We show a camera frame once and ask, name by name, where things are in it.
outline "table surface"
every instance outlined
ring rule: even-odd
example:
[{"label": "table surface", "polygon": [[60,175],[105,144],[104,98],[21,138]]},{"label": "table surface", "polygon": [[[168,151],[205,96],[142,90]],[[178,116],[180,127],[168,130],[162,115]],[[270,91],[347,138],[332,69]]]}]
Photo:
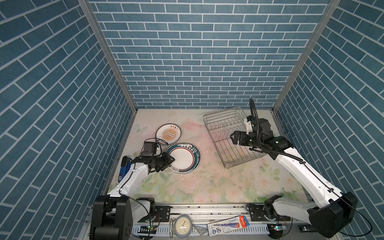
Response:
[{"label": "table surface", "polygon": [[[217,109],[139,109],[123,149],[109,190],[118,183],[123,156],[135,158],[145,139],[155,136],[157,129],[173,123],[181,128],[178,143],[190,143],[200,152],[199,166],[187,174],[166,169],[150,173],[141,183],[135,198],[153,197],[157,202],[264,202],[281,194],[307,202],[301,184],[269,155],[226,169],[206,130],[203,115]],[[258,110],[259,118],[268,119],[275,136],[276,124],[270,111]]]}]

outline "white plate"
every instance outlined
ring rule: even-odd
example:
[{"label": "white plate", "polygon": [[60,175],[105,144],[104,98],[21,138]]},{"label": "white plate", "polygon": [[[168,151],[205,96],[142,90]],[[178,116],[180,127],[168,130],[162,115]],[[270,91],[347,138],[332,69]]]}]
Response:
[{"label": "white plate", "polygon": [[192,144],[178,143],[172,145],[167,150],[167,153],[175,159],[169,167],[174,172],[191,172],[195,170],[200,163],[200,152]]},{"label": "white plate", "polygon": [[[156,138],[166,141],[169,145],[176,143],[181,137],[181,129],[175,124],[165,124],[156,131]],[[166,144],[163,141],[157,141],[161,145]]]}]

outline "toothpaste box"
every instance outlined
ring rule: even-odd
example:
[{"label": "toothpaste box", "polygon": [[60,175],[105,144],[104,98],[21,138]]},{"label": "toothpaste box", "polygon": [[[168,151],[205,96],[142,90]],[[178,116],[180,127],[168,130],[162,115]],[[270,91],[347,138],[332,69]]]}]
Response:
[{"label": "toothpaste box", "polygon": [[249,226],[247,218],[244,215],[237,216],[220,222],[208,224],[208,234],[209,236],[215,236],[247,226]]}]

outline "metal wire rack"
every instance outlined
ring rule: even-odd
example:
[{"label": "metal wire rack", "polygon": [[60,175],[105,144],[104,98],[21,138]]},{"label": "metal wire rack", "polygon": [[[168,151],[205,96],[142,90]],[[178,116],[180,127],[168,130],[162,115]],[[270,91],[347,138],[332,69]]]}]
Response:
[{"label": "metal wire rack", "polygon": [[244,118],[247,116],[240,107],[222,110],[203,116],[204,125],[215,145],[225,168],[233,167],[265,154],[251,151],[249,147],[234,145],[230,135],[233,131],[246,131]]}]

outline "brick pattern wallpaper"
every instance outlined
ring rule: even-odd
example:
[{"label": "brick pattern wallpaper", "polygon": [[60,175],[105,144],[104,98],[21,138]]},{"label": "brick pattern wallpaper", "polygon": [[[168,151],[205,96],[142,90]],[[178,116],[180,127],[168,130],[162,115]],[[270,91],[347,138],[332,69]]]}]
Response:
[{"label": "brick pattern wallpaper", "polygon": [[[359,199],[384,230],[384,1],[342,0],[278,115],[289,139],[326,178]],[[355,214],[349,234],[368,230]]]},{"label": "brick pattern wallpaper", "polygon": [[328,0],[90,0],[139,108],[270,109]]},{"label": "brick pattern wallpaper", "polygon": [[73,239],[132,112],[77,0],[0,1],[0,239]]}]

